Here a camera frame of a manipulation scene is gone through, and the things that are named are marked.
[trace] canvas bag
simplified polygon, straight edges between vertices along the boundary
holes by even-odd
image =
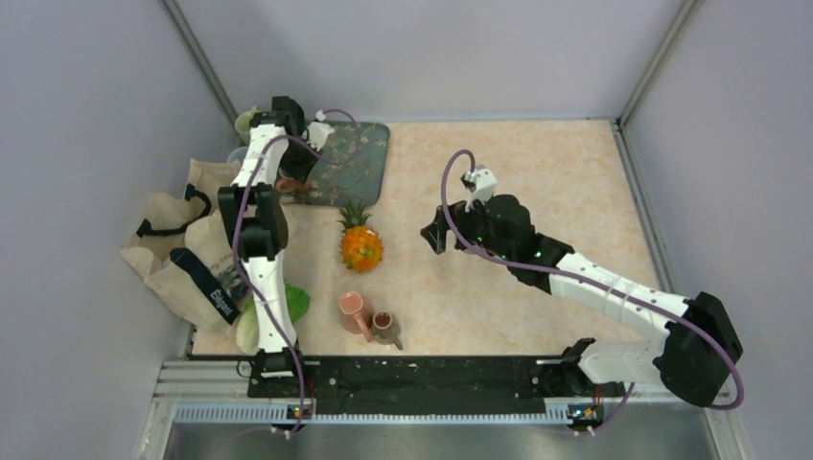
[[[224,336],[233,335],[248,289],[234,268],[217,196],[240,166],[192,160],[183,199],[153,195],[120,251],[173,313]]]

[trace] gray mat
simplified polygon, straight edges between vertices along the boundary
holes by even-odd
[[[357,134],[349,122],[328,122],[336,132],[328,137],[322,154],[333,162],[342,163],[356,151]],[[381,196],[383,170],[389,147],[389,127],[380,123],[359,123],[361,151],[342,166],[323,161],[316,163],[308,176],[313,187],[307,192],[283,195],[284,203],[314,206],[343,206],[348,200],[375,204]]]

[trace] small brown object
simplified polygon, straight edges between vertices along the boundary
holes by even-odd
[[[401,339],[401,326],[395,320],[395,315],[389,311],[379,311],[373,316],[373,334],[376,341],[384,345],[394,343],[399,350],[403,350]]]
[[[296,179],[288,179],[287,177],[280,177],[276,184],[274,184],[274,189],[283,195],[296,192],[308,192],[311,187],[312,184],[310,181],[303,183]]]

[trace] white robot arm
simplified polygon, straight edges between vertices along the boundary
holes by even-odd
[[[497,179],[490,170],[478,166],[461,179],[471,196],[450,205],[450,211],[469,245],[506,261],[508,270],[522,283],[587,305],[645,337],[635,343],[582,339],[565,350],[565,359],[577,363],[596,384],[656,383],[694,405],[712,405],[730,374],[728,365],[691,329],[634,301],[643,300],[698,326],[737,362],[742,346],[717,298],[701,292],[689,299],[613,273],[570,245],[537,233],[528,210],[514,196],[494,196]],[[435,220],[421,235],[440,254],[446,249],[447,230],[448,222],[438,206]],[[455,248],[467,249],[460,241]]]
[[[302,137],[301,133],[305,132],[307,137],[303,139],[319,151],[334,132],[319,118],[317,115],[317,121],[303,130],[301,107],[289,98],[274,98],[270,112],[258,113],[252,119],[251,141],[240,172],[231,187],[219,191],[226,233],[230,241],[236,232],[239,233],[239,256],[254,287],[259,349],[268,363],[261,372],[264,378],[294,376],[288,348],[295,346],[297,339],[290,322],[283,280],[290,229],[273,185],[278,172],[304,181],[316,160],[310,152],[292,145],[287,139],[279,139],[270,146],[268,143],[284,134]],[[251,193],[247,206],[243,207],[241,200],[249,185]],[[242,220],[238,219],[240,214],[244,215]]]

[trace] black bag strap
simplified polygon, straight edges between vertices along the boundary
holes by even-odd
[[[168,228],[165,230],[155,230],[152,228],[152,224],[149,220],[142,220],[141,225],[138,226],[138,230],[135,231],[135,234],[138,235],[138,238],[144,237],[171,237],[172,235],[181,235],[186,232],[186,228],[189,225],[201,218],[205,218],[209,216],[209,213],[212,212],[212,200],[209,199],[209,196],[206,196],[203,192],[198,191],[194,185],[186,184],[186,192],[183,195],[183,199],[187,201],[192,201],[192,198],[198,197],[201,201],[203,201],[203,211],[200,212],[200,215],[196,218],[192,219],[190,222],[186,222],[183,225],[177,228]]]
[[[240,316],[240,311],[229,297],[228,291],[221,286],[218,279],[195,253],[186,247],[177,247],[170,251],[170,260],[189,274],[195,286],[206,296],[206,300],[221,314],[222,318],[227,323],[234,324],[234,321]]]

